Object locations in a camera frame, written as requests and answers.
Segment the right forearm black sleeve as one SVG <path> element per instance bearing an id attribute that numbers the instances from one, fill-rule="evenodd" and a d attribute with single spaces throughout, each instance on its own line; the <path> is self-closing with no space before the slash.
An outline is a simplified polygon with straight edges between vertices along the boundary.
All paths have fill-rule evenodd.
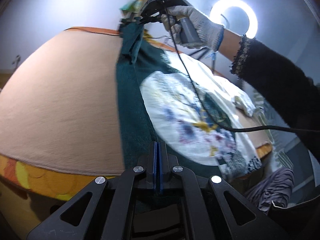
<path id="1" fill-rule="evenodd" d="M 231 73 L 249 83 L 319 158 L 319 87 L 286 57 L 256 39 L 222 29 L 219 52 L 232 61 Z"/>

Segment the right hand grey glove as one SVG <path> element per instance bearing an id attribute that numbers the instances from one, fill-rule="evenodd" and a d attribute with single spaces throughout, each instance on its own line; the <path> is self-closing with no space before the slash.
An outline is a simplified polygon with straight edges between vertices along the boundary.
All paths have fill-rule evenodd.
<path id="1" fill-rule="evenodd" d="M 205 14 L 198 11 L 194 7 L 189 6 L 175 6 L 167 9 L 170 21 L 168 21 L 167 15 L 161 15 L 161 21 L 164 24 L 166 31 L 174 38 L 176 44 L 182 45 L 189 49 L 200 49 L 203 47 L 210 48 L 213 52 L 217 52 L 222 41 L 224 26 L 212 22 Z M 201 40 L 201 44 L 197 46 L 188 46 L 181 41 L 180 33 L 182 27 L 175 23 L 174 16 L 184 16 L 188 18 L 194 26 L 198 37 Z"/>

